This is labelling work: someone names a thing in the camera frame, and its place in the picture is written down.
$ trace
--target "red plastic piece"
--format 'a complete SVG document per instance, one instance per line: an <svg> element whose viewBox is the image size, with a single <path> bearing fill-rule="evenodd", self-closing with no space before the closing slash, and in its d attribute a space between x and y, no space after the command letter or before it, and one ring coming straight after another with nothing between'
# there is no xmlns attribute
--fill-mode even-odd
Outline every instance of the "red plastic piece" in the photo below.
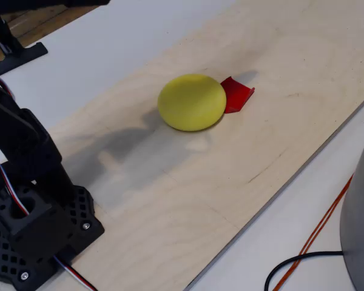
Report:
<svg viewBox="0 0 364 291"><path fill-rule="evenodd" d="M229 77L221 83L226 94L225 113L239 112L248 99L255 92L255 88L248 88Z"/></svg>

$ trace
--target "table surface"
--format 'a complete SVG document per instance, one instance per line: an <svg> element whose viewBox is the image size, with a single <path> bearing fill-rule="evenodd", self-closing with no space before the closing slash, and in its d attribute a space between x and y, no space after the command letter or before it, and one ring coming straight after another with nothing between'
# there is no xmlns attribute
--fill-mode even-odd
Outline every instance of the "table surface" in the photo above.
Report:
<svg viewBox="0 0 364 291"><path fill-rule="evenodd" d="M42 42L50 53L4 75L4 79L16 92L19 105L30 108L51 128L233 2L157 0L151 4L142 1L119 4L112 1L108 9L100 7L45 37ZM156 7L169 13L156 17L147 13ZM141 21L132 22L131 15L137 15ZM118 38L105 39L95 29L91 33L93 24L100 18L108 19L116 27ZM127 23L131 24L133 33L126 33ZM124 43L130 44L129 53L121 45ZM90 52L98 57L89 57ZM113 62L105 57L110 55L114 56ZM262 289L269 271L298 253L354 170L363 145L364 109L193 286L194 290ZM337 209L312 250L340 248L339 212ZM311 282L307 278L310 273L318 280ZM302 290L352 290L339 258L302 264L285 287L299 290L300 285ZM3 286L0 283L0 290L4 290Z"/></svg>
<svg viewBox="0 0 364 291"><path fill-rule="evenodd" d="M355 170L364 147L364 108L296 177L233 246L193 285L193 291L263 290L269 272L298 255ZM342 202L309 252L341 250ZM288 270L271 281L271 289ZM303 261L283 291L354 291L342 257Z"/></svg>

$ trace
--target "yellow foam ball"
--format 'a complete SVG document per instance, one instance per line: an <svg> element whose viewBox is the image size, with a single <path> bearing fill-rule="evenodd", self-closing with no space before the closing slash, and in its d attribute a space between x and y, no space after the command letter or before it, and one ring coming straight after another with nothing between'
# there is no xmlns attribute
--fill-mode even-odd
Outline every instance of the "yellow foam ball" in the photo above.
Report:
<svg viewBox="0 0 364 291"><path fill-rule="evenodd" d="M226 95L215 79L183 75L167 83L158 97L158 110L171 127L193 132L215 124L223 115Z"/></svg>

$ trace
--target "wooden board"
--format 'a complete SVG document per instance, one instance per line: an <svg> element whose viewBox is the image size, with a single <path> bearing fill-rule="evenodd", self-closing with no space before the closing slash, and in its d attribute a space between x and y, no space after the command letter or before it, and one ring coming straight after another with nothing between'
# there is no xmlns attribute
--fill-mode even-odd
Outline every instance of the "wooden board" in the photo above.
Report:
<svg viewBox="0 0 364 291"><path fill-rule="evenodd" d="M157 95L192 72L256 92L178 132ZM363 100L364 0L240 1L51 129L106 228L74 267L102 291L183 290Z"/></svg>

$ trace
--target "screw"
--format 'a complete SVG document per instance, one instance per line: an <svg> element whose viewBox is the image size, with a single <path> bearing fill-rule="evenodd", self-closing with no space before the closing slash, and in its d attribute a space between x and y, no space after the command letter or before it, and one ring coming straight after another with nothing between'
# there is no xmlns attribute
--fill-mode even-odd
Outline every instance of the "screw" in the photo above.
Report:
<svg viewBox="0 0 364 291"><path fill-rule="evenodd" d="M22 281L25 281L29 278L29 274L27 272L22 273L22 275L20 275L20 278L22 279Z"/></svg>
<svg viewBox="0 0 364 291"><path fill-rule="evenodd" d="M90 223L84 223L83 224L83 229L84 230L87 230L87 229L89 229L90 228Z"/></svg>

